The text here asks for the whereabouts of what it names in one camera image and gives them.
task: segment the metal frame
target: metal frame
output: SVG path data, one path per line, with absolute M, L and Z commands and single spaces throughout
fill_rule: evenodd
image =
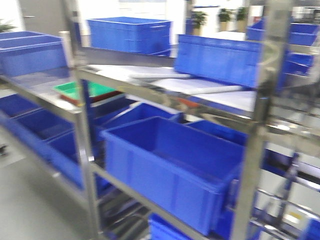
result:
M 82 194 L 85 199 L 84 205 L 88 209 L 88 223 L 91 230 L 91 239 L 104 239 L 103 230 L 100 223 L 100 216 L 97 200 L 97 191 L 95 185 L 95 174 L 102 176 L 109 180 L 114 186 L 133 197 L 142 205 L 149 208 L 166 219 L 169 223 L 175 225 L 178 229 L 184 232 L 195 240 L 209 240 L 209 237 L 203 236 L 196 230 L 187 226 L 173 215 L 161 209 L 156 204 L 152 203 L 139 193 L 127 187 L 121 181 L 117 180 L 110 174 L 104 171 L 94 162 L 92 153 L 92 142 L 95 140 L 94 133 L 91 129 L 91 104 L 88 96 L 88 82 L 90 80 L 99 84 L 108 85 L 110 87 L 119 89 L 128 94 L 139 96 L 149 101 L 153 101 L 167 107 L 181 110 L 186 114 L 207 119 L 211 122 L 220 125 L 228 126 L 238 131 L 248 134 L 248 143 L 245 155 L 245 165 L 242 172 L 240 197 L 236 208 L 235 224 L 232 231 L 232 240 L 245 240 L 247 238 L 248 224 L 253 223 L 257 226 L 263 227 L 266 231 L 268 228 L 261 222 L 252 219 L 252 203 L 254 194 L 259 182 L 261 171 L 261 161 L 263 150 L 265 149 L 265 142 L 276 143 L 280 146 L 288 147 L 297 152 L 306 153 L 311 156 L 319 156 L 319 151 L 314 146 L 320 145 L 320 130 L 311 129 L 303 126 L 298 122 L 290 122 L 286 119 L 279 119 L 277 117 L 270 117 L 272 100 L 276 88 L 278 74 L 281 69 L 282 59 L 285 53 L 288 29 L 290 24 L 291 10 L 294 6 L 320 6 L 320 0 L 251 0 L 245 1 L 246 6 L 252 5 L 268 5 L 270 17 L 267 22 L 266 37 L 263 41 L 264 53 L 261 61 L 260 75 L 258 81 L 258 88 L 255 99 L 255 106 L 253 112 L 248 112 L 240 109 L 225 108 L 218 104 L 210 105 L 208 101 L 200 100 L 194 102 L 194 99 L 187 94 L 178 92 L 168 92 L 166 89 L 155 87 L 147 82 L 137 79 L 136 82 L 123 82 L 107 76 L 97 74 L 97 71 L 90 64 L 105 64 L 105 65 L 133 65 L 133 66 L 147 66 L 147 67 L 171 67 L 173 59 L 167 57 L 144 56 L 139 54 L 131 54 L 125 52 L 117 52 L 102 49 L 83 48 L 81 45 L 80 35 L 80 20 L 78 14 L 78 7 L 76 0 L 61 0 L 65 10 L 65 17 L 70 29 L 72 53 L 75 59 L 75 70 L 71 71 L 72 77 L 76 79 L 80 92 L 80 107 L 66 108 L 57 104 L 54 98 L 37 94 L 30 91 L 16 82 L 5 76 L 0 76 L 0 81 L 6 84 L 9 88 L 17 91 L 19 94 L 28 99 L 40 104 L 44 108 L 52 111 L 59 116 L 68 119 L 75 124 L 75 136 L 77 143 L 77 154 L 80 159 L 82 175 L 84 178 L 84 194 L 77 193 L 72 187 L 67 187 L 66 190 L 79 196 Z M 186 0 L 186 16 L 190 17 L 190 6 L 192 1 Z M 291 45 L 291 49 L 298 52 L 316 55 L 319 53 L 317 46 L 297 46 Z M 273 51 L 272 58 L 268 58 L 268 51 Z M 301 144 L 297 146 L 290 140 L 292 137 L 299 138 Z M 312 168 L 305 163 L 299 163 L 299 169 L 306 173 L 312 173 L 320 179 L 320 171 L 318 168 Z M 56 171 L 49 170 L 53 177 L 63 179 L 63 177 Z M 297 177 L 294 179 L 296 183 L 311 187 L 307 179 Z M 260 193 L 266 194 L 271 198 L 279 198 L 277 195 L 272 195 L 263 190 Z M 282 203 L 291 204 L 287 199 L 280 198 Z M 272 236 L 277 239 L 291 239 L 286 238 L 279 229 L 269 231 Z
M 250 4 L 254 5 L 257 2 L 259 2 L 260 4 L 266 4 L 265 1 L 252 1 Z M 303 1 L 303 5 L 308 5 L 309 2 L 312 2 L 312 5 L 315 4 L 315 1 Z M 219 124 L 223 124 L 233 129 L 241 130 L 243 132 L 248 133 L 249 140 L 247 143 L 245 165 L 242 172 L 240 197 L 236 209 L 235 224 L 232 231 L 232 240 L 245 240 L 247 238 L 248 223 L 251 221 L 252 216 L 251 210 L 253 197 L 257 188 L 257 183 L 259 181 L 262 153 L 265 148 L 265 140 L 267 139 L 267 137 L 269 137 L 271 140 L 275 140 L 278 139 L 278 136 L 282 136 L 280 142 L 285 142 L 288 136 L 301 136 L 301 134 L 303 134 L 303 137 L 305 137 L 305 139 L 310 140 L 310 142 L 312 142 L 314 139 L 317 139 L 317 143 L 319 142 L 317 136 L 318 134 L 312 134 L 312 131 L 310 131 L 309 129 L 303 131 L 303 126 L 296 125 L 293 127 L 292 125 L 290 125 L 290 127 L 283 127 L 286 123 L 279 121 L 278 119 L 270 119 L 270 121 L 268 122 L 268 116 L 272 103 L 272 96 L 274 95 L 278 75 L 282 66 L 283 56 L 285 54 L 285 49 L 288 42 L 291 11 L 293 6 L 297 4 L 299 5 L 301 3 L 302 2 L 298 0 L 295 3 L 293 3 L 291 0 L 267 1 L 270 14 L 269 19 L 272 20 L 269 20 L 267 22 L 266 37 L 263 42 L 264 58 L 261 63 L 259 84 L 253 115 L 237 114 L 225 111 L 223 109 L 209 107 L 206 105 L 205 102 L 198 103 L 196 107 L 188 106 L 184 110 L 186 114 L 202 117 L 212 122 L 218 122 Z M 295 46 L 295 48 L 299 49 L 300 52 L 310 53 L 309 47 Z M 273 56 L 271 57 L 272 59 L 267 57 L 268 52 L 270 50 L 273 51 Z M 109 51 L 108 54 L 110 54 L 111 56 L 117 55 L 117 53 L 112 51 Z M 151 58 L 149 58 L 150 61 L 148 61 L 147 57 L 135 57 L 132 54 L 126 53 L 121 53 L 121 55 L 123 56 L 123 58 L 116 57 L 116 60 L 112 59 L 110 61 L 110 64 L 130 64 L 135 66 L 162 65 L 160 62 L 155 64 L 157 61 L 159 61 L 160 58 L 152 58 L 152 60 Z M 172 92 L 168 93 L 168 91 L 166 91 L 165 89 L 148 85 L 145 82 L 135 82 L 134 84 L 125 83 L 106 76 L 97 75 L 97 72 L 94 71 L 94 69 L 86 67 L 83 64 L 78 65 L 76 75 L 78 79 L 86 79 L 103 85 L 108 85 L 110 87 L 121 89 L 126 93 L 137 95 L 147 100 L 161 103 L 172 108 L 175 108 L 176 106 L 180 105 L 181 99 L 188 100 L 190 97 L 185 94 L 176 94 Z M 89 142 L 89 134 L 86 136 L 86 138 L 87 142 Z M 304 152 L 308 153 L 309 150 L 309 147 L 303 149 Z M 173 216 L 166 213 L 156 205 L 152 204 L 132 189 L 126 187 L 123 183 L 107 174 L 94 163 L 92 163 L 92 171 L 95 173 L 99 173 L 101 176 L 111 181 L 115 186 L 123 190 L 125 193 L 128 193 L 137 200 L 141 201 L 151 210 L 162 215 L 167 221 L 174 224 L 176 227 L 178 227 L 180 230 L 182 230 L 190 237 L 195 239 L 207 239 L 206 237 L 190 229 L 190 227 L 184 225 L 179 220 L 175 219 Z

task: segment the floor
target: floor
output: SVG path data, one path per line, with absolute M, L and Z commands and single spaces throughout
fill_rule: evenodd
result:
M 0 156 L 0 240 L 88 240 L 86 211 L 1 129 L 0 144 L 8 145 L 8 155 Z

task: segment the metal shelving rack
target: metal shelving rack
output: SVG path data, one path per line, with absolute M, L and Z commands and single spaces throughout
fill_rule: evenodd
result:
M 39 89 L 30 88 L 19 81 L 18 78 L 7 78 L 0 76 L 0 81 L 6 84 L 9 88 L 15 90 L 22 96 L 34 101 L 42 107 L 52 111 L 53 113 L 66 118 L 74 123 L 75 135 L 77 142 L 78 158 L 80 159 L 82 175 L 84 178 L 84 191 L 78 193 L 70 186 L 70 183 L 63 179 L 63 177 L 56 171 L 50 170 L 48 166 L 45 169 L 51 173 L 52 176 L 57 176 L 59 182 L 65 186 L 69 192 L 73 192 L 75 197 L 81 196 L 85 208 L 88 209 L 88 223 L 91 229 L 91 238 L 93 240 L 106 239 L 99 214 L 99 204 L 103 201 L 97 199 L 97 190 L 95 185 L 95 174 L 102 176 L 111 182 L 115 187 L 136 199 L 143 206 L 162 216 L 172 225 L 176 226 L 183 233 L 195 240 L 209 240 L 214 237 L 203 236 L 193 228 L 184 224 L 176 217 L 166 212 L 153 202 L 149 201 L 138 192 L 129 188 L 121 181 L 117 180 L 108 174 L 103 168 L 95 163 L 92 154 L 90 133 L 91 120 L 88 117 L 91 111 L 91 104 L 89 104 L 88 96 L 88 82 L 92 81 L 102 85 L 107 85 L 119 89 L 127 94 L 141 97 L 143 99 L 162 104 L 164 106 L 181 110 L 182 103 L 191 103 L 190 96 L 177 92 L 169 92 L 166 89 L 155 87 L 147 82 L 138 80 L 136 82 L 123 82 L 98 73 L 97 69 L 89 66 L 91 65 L 132 65 L 145 67 L 172 67 L 174 60 L 167 57 L 156 57 L 137 55 L 126 52 L 117 52 L 103 49 L 83 48 L 81 46 L 80 37 L 80 19 L 75 0 L 63 0 L 66 20 L 71 33 L 72 52 L 75 59 L 75 67 L 70 70 L 70 80 L 76 80 L 80 89 L 81 107 L 74 107 L 66 104 L 65 101 L 59 100 L 58 96 L 53 92 L 39 92 Z M 291 99 L 284 100 L 282 97 L 274 96 L 275 87 L 277 83 L 277 75 L 280 72 L 283 56 L 285 54 L 288 31 L 290 26 L 291 11 L 294 6 L 320 6 L 319 0 L 251 0 L 246 1 L 247 6 L 252 5 L 268 5 L 269 19 L 266 24 L 266 34 L 263 41 L 264 60 L 260 65 L 260 74 L 258 78 L 258 88 L 256 90 L 256 99 L 254 111 L 244 111 L 233 108 L 225 108 L 219 104 L 215 107 L 209 106 L 208 102 L 203 100 L 197 103 L 192 102 L 187 108 L 184 108 L 184 113 L 200 117 L 211 122 L 215 122 L 232 129 L 248 134 L 248 142 L 246 147 L 245 165 L 242 172 L 240 196 L 235 209 L 235 223 L 232 231 L 232 240 L 245 240 L 247 237 L 248 224 L 251 222 L 263 228 L 271 236 L 276 239 L 293 239 L 286 236 L 279 227 L 268 228 L 266 223 L 260 222 L 257 219 L 252 219 L 252 206 L 254 194 L 257 191 L 257 183 L 261 173 L 261 163 L 263 158 L 263 151 L 265 149 L 265 142 L 270 142 L 283 146 L 299 153 L 308 154 L 310 156 L 319 156 L 320 152 L 320 129 L 311 128 L 284 118 L 279 118 L 278 115 L 271 116 L 273 109 L 272 103 L 275 103 L 277 108 L 284 110 L 296 111 L 298 108 L 292 106 Z M 192 9 L 192 1 L 186 0 L 186 16 L 190 16 Z M 308 53 L 318 55 L 318 46 L 298 46 L 291 45 L 290 48 L 295 52 Z M 33 74 L 31 78 L 43 78 L 43 73 Z M 319 79 L 307 79 L 310 84 L 314 84 Z M 304 89 L 305 86 L 298 84 L 290 85 L 298 89 Z M 319 112 L 311 112 L 310 109 L 299 109 L 302 115 L 308 115 L 318 118 Z M 299 139 L 299 145 L 293 140 Z M 310 166 L 300 162 L 297 171 L 301 171 L 310 176 L 320 179 L 320 170 L 317 167 Z M 320 187 L 317 187 L 310 179 L 306 177 L 296 177 L 293 182 L 299 183 L 303 186 L 311 188 L 320 192 Z M 288 201 L 288 199 L 266 192 L 262 189 L 258 190 L 272 199 L 278 199 L 283 204 L 288 204 L 297 208 L 301 208 L 308 212 L 307 208 L 295 205 Z
M 192 1 L 186 1 L 186 16 L 188 16 L 190 6 Z M 245 155 L 245 165 L 242 172 L 241 179 L 241 189 L 240 196 L 237 203 L 235 223 L 232 231 L 232 240 L 245 240 L 247 238 L 248 224 L 254 223 L 262 227 L 270 235 L 277 239 L 289 239 L 286 238 L 281 229 L 273 228 L 270 229 L 266 227 L 266 224 L 252 220 L 252 207 L 254 195 L 257 189 L 257 183 L 259 182 L 261 164 L 263 158 L 263 152 L 265 149 L 265 142 L 276 143 L 280 146 L 291 148 L 301 153 L 306 153 L 311 156 L 317 156 L 319 151 L 315 146 L 319 146 L 320 143 L 320 132 L 317 129 L 312 129 L 310 127 L 303 126 L 301 124 L 295 124 L 290 121 L 279 119 L 278 117 L 270 117 L 270 112 L 272 109 L 272 100 L 274 99 L 274 93 L 277 83 L 277 76 L 280 72 L 283 56 L 288 42 L 289 27 L 290 27 L 290 17 L 294 6 L 318 6 L 320 1 L 314 0 L 253 0 L 247 1 L 247 5 L 268 5 L 269 7 L 269 19 L 266 24 L 266 34 L 263 41 L 264 51 L 263 51 L 263 61 L 260 65 L 260 74 L 258 78 L 258 88 L 256 90 L 256 99 L 253 112 L 237 112 L 232 111 L 232 109 L 225 110 L 224 108 L 210 107 L 205 101 L 195 104 L 194 106 L 189 106 L 184 109 L 185 114 L 190 114 L 193 116 L 201 117 L 212 122 L 219 123 L 231 127 L 235 130 L 240 130 L 248 134 L 248 142 L 246 147 Z M 68 16 L 68 22 L 70 26 L 71 33 L 79 32 L 79 19 L 77 18 L 77 5 L 73 1 L 65 0 L 66 15 Z M 168 92 L 166 89 L 160 87 L 152 86 L 146 82 L 123 82 L 111 77 L 100 75 L 98 71 L 94 68 L 88 66 L 90 64 L 105 64 L 105 65 L 132 65 L 132 66 L 146 66 L 146 67 L 168 67 L 172 66 L 172 62 L 169 59 L 151 56 L 141 56 L 134 55 L 124 52 L 115 52 L 108 50 L 93 50 L 93 49 L 83 49 L 81 47 L 81 39 L 79 35 L 71 34 L 72 39 L 72 49 L 74 57 L 77 61 L 75 66 L 75 74 L 78 79 L 80 86 L 80 91 L 82 92 L 82 115 L 83 121 L 86 126 L 88 124 L 88 96 L 86 96 L 86 81 L 93 81 L 102 85 L 107 85 L 119 89 L 127 94 L 132 94 L 135 96 L 142 97 L 146 100 L 153 101 L 168 107 L 179 109 L 181 105 L 181 99 L 188 101 L 188 95 Z M 311 55 L 317 55 L 319 48 L 317 46 L 300 46 L 291 45 L 291 50 L 299 53 L 307 53 Z M 313 79 L 310 84 L 314 84 L 319 79 Z M 105 172 L 104 169 L 97 166 L 91 154 L 90 147 L 90 133 L 87 127 L 83 129 L 84 142 L 86 155 L 88 157 L 88 162 L 85 164 L 85 169 L 90 173 L 86 175 L 87 185 L 91 187 L 88 192 L 94 195 L 94 184 L 92 175 L 97 173 L 102 177 L 109 180 L 114 186 L 124 191 L 128 195 L 132 196 L 144 206 L 148 207 L 153 212 L 159 214 L 169 223 L 176 226 L 182 232 L 187 234 L 193 239 L 209 239 L 206 236 L 201 235 L 194 229 L 185 225 L 183 222 L 176 219 L 174 216 L 164 211 L 154 203 L 145 199 L 139 193 L 135 192 L 133 189 L 127 187 L 122 182 L 118 181 L 110 174 Z M 299 138 L 301 144 L 299 147 L 296 144 L 288 141 L 291 137 Z M 310 188 L 311 184 L 303 178 L 295 178 L 297 183 L 304 184 Z M 277 198 L 276 195 L 267 193 L 260 190 L 261 193 Z M 96 229 L 101 237 L 102 231 L 99 224 L 99 216 L 97 211 L 92 211 L 91 213 L 91 226 Z

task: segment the green plastic tray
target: green plastic tray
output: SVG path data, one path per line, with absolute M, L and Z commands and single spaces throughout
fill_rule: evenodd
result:
M 53 87 L 57 92 L 65 95 L 71 99 L 79 100 L 77 85 L 74 81 L 65 84 L 57 85 Z M 89 94 L 90 98 L 94 98 L 103 94 L 108 94 L 115 91 L 114 88 L 97 84 L 95 82 L 89 82 Z
M 68 82 L 61 85 L 54 86 L 53 89 L 60 93 L 62 99 L 67 100 L 75 105 L 79 103 L 79 95 L 77 91 L 76 82 Z M 114 88 L 97 84 L 95 82 L 89 82 L 89 95 L 91 101 L 97 102 L 103 99 L 113 97 L 120 94 L 121 92 L 116 91 Z

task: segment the plastic crate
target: plastic crate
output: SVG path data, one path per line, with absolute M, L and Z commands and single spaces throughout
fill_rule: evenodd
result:
M 149 218 L 152 240 L 192 240 L 156 214 Z
M 242 146 L 161 117 L 102 135 L 110 174 L 202 234 L 216 229 Z
M 42 35 L 0 40 L 0 74 L 15 77 L 65 66 L 59 37 Z
M 60 84 L 54 86 L 53 89 L 60 93 L 60 97 L 62 99 L 71 102 L 74 105 L 77 105 L 79 103 L 79 95 L 76 82 L 72 81 Z M 95 82 L 89 82 L 89 95 L 92 103 L 114 97 L 121 93 L 122 92 L 116 91 L 114 88 L 104 86 Z
M 170 49 L 171 21 L 134 17 L 87 20 L 91 46 L 130 53 L 154 54 Z
M 219 219 L 217 231 L 215 233 L 224 240 L 230 239 L 233 218 L 233 212 L 228 211 Z M 152 240 L 192 240 L 156 214 L 152 214 L 149 217 L 149 229 Z M 258 240 L 260 233 L 261 231 L 255 232 L 248 240 Z
M 201 130 L 205 133 L 228 140 L 241 146 L 245 146 L 247 142 L 247 134 L 207 120 L 190 122 L 187 123 L 186 126 Z
M 0 33 L 0 40 L 25 38 L 25 37 L 33 37 L 33 36 L 41 36 L 41 35 L 44 35 L 44 34 L 40 33 L 40 32 L 35 32 L 35 31 L 2 32 L 2 33 Z
M 9 130 L 37 154 L 48 159 L 45 140 L 70 131 L 72 123 L 47 110 L 38 110 L 11 119 Z
M 100 129 L 96 128 L 97 136 L 99 136 L 99 131 Z M 83 189 L 83 175 L 77 157 L 74 132 L 70 131 L 64 135 L 51 139 L 47 141 L 47 144 L 49 145 L 49 161 L 51 164 L 80 189 Z M 99 157 L 100 149 L 98 149 L 97 146 L 93 147 L 93 154 L 95 157 Z M 98 195 L 109 186 L 109 182 L 100 176 L 96 177 L 96 184 Z
M 0 124 L 10 128 L 10 118 L 40 109 L 40 106 L 17 95 L 0 98 Z
M 258 42 L 179 35 L 178 55 L 174 69 L 224 84 L 255 88 L 262 45 Z M 287 53 L 278 88 L 286 74 L 306 74 L 312 56 Z
M 123 111 L 115 117 L 107 120 L 106 122 L 101 124 L 101 127 L 104 129 L 110 129 L 134 121 L 148 119 L 151 117 L 162 117 L 170 119 L 174 122 L 180 122 L 183 119 L 183 113 L 180 111 L 170 113 L 158 107 L 146 103 L 141 103 L 138 106 Z
M 247 39 L 262 41 L 265 34 L 265 21 L 261 20 L 247 28 Z M 289 43 L 296 45 L 312 46 L 319 32 L 319 25 L 292 23 Z

